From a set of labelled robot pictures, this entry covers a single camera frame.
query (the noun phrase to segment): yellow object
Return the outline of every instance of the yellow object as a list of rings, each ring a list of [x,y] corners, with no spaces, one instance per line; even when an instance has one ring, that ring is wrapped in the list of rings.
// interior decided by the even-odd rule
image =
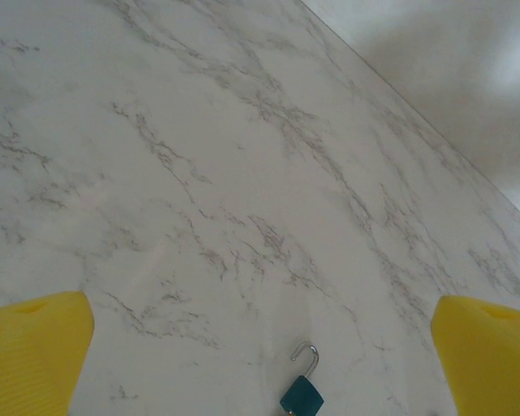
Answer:
[[[0,416],[65,416],[94,319],[81,292],[0,308]]]
[[[520,416],[520,311],[441,298],[432,335],[458,416]]]

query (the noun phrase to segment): floor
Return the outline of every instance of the floor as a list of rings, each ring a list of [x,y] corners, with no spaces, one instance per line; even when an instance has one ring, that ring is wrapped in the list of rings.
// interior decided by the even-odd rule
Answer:
[[[72,416],[281,414],[304,339],[320,415],[453,415],[520,213],[300,2],[0,0],[0,305],[72,289]]]
[[[304,0],[520,210],[520,0]]]

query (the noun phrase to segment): padlock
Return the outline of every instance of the padlock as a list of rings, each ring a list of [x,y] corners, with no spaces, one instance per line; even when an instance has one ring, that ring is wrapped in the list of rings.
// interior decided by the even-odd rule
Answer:
[[[320,360],[317,348],[312,344],[312,342],[302,342],[291,355],[291,360],[295,361],[296,357],[298,357],[305,348],[309,348],[310,351],[312,351],[314,359],[310,363],[304,375],[298,376],[289,390],[287,390],[287,393],[279,401],[288,415],[315,416],[323,405],[321,395],[309,381],[309,376],[314,372],[318,365],[318,361]]]

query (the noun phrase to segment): gray marble veining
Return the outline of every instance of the gray marble veining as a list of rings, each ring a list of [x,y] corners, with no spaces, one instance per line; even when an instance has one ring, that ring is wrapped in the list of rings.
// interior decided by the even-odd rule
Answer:
[[[454,414],[444,294],[520,308],[520,214],[301,3],[0,2],[0,305],[82,289],[72,414]]]

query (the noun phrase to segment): padlock shackle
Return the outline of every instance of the padlock shackle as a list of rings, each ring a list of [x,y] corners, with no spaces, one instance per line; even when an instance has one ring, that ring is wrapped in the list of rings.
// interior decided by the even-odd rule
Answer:
[[[306,348],[309,348],[310,351],[312,351],[312,355],[314,356],[314,359],[312,360],[309,367],[306,369],[306,372],[304,373],[304,377],[308,378],[310,375],[312,375],[312,373],[318,365],[318,361],[320,360],[318,349],[314,346],[314,344],[310,341],[301,342],[299,346],[296,347],[293,354],[291,354],[291,360],[296,361],[296,357],[298,357],[301,354],[301,352]]]

